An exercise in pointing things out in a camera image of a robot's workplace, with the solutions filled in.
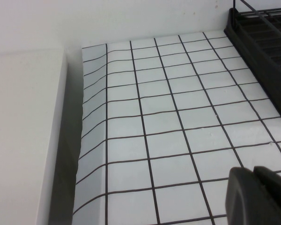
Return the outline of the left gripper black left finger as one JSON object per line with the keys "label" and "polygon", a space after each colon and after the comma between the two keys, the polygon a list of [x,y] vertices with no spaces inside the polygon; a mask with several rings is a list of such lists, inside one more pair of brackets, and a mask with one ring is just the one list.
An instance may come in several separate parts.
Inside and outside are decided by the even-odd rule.
{"label": "left gripper black left finger", "polygon": [[273,225],[277,218],[258,178],[242,167],[229,172],[225,208],[229,225]]}

